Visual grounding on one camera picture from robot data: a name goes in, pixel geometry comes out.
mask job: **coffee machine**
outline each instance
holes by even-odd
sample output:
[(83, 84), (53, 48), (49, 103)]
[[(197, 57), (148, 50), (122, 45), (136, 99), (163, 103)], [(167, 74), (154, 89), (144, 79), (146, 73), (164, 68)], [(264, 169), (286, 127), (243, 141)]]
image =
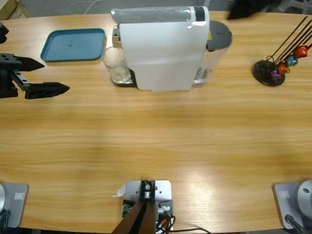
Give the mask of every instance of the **coffee machine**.
[(209, 35), (206, 7), (113, 9), (111, 15), (117, 23), (113, 46), (124, 52), (132, 86), (152, 91), (192, 87)]

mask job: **black cable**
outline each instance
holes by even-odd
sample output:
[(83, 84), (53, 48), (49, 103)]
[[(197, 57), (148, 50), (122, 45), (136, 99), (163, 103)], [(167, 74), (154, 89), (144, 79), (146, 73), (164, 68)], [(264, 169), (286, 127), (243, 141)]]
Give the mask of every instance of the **black cable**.
[(299, 234), (309, 234), (309, 232), (302, 227), (299, 223), (297, 223), (294, 218), (290, 215), (287, 214), (285, 216), (286, 222), (288, 222)]
[(176, 221), (176, 217), (173, 215), (169, 217), (168, 215), (165, 215), (165, 217), (160, 220), (156, 225), (156, 232), (162, 231), (161, 234), (166, 233), (181, 233), (181, 232), (191, 232), (191, 231), (204, 231), (207, 234), (211, 234), (210, 231), (204, 229), (204, 228), (191, 228), (191, 229), (181, 229), (181, 230), (171, 230), (174, 223)]
[(161, 234), (164, 233), (181, 233), (181, 232), (191, 232), (191, 231), (204, 231), (207, 234), (211, 234), (210, 231), (204, 228), (191, 228), (191, 229), (181, 229), (181, 230), (164, 230)]
[(10, 211), (2, 210), (0, 213), (0, 233), (3, 233), (8, 228)]

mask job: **sticker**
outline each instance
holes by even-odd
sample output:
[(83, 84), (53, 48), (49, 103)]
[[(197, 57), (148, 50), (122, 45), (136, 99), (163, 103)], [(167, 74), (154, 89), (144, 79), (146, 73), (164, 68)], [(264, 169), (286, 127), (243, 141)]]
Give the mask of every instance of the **sticker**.
[(24, 199), (24, 193), (15, 193), (14, 199), (15, 200), (23, 200)]
[(290, 198), (288, 191), (281, 191), (279, 192), (280, 198)]
[(209, 32), (208, 34), (208, 40), (212, 40), (213, 39), (213, 35), (211, 34), (211, 32)]

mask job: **wood grain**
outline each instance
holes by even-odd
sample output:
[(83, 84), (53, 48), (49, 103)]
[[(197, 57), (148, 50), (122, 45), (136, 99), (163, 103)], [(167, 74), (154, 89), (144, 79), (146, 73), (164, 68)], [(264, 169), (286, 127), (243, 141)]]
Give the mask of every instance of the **wood grain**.
[[(133, 179), (172, 183), (176, 228), (212, 232), (280, 228), (272, 186), (312, 177), (311, 58), (279, 87), (251, 75), (301, 15), (260, 14), (226, 21), (234, 42), (207, 85), (153, 93), (114, 86), (101, 60), (48, 63), (24, 72), (31, 82), (71, 89), (54, 98), (0, 99), (0, 180), (30, 186), (22, 227), (111, 232)], [(60, 16), (3, 22), (2, 53), (39, 55), (49, 33), (103, 28), (109, 15)]]

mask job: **gray metal plate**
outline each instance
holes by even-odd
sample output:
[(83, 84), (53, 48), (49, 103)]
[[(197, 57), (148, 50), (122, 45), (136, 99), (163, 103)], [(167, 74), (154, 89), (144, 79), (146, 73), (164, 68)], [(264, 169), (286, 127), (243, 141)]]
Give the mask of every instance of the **gray metal plate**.
[(5, 202), (3, 208), (11, 212), (8, 227), (16, 228), (19, 226), (22, 218), (28, 185), (7, 183), (2, 185), (5, 188)]
[(279, 214), (282, 225), (286, 229), (293, 229), (293, 227), (285, 221), (286, 215), (291, 215), (295, 221), (303, 226), (302, 216), (299, 212), (297, 204), (297, 189), (301, 183), (286, 183), (274, 185), (274, 195), (277, 199)]
[[(141, 180), (130, 180), (126, 184), (126, 200), (138, 201)], [(155, 200), (172, 200), (171, 183), (168, 180), (155, 180)]]

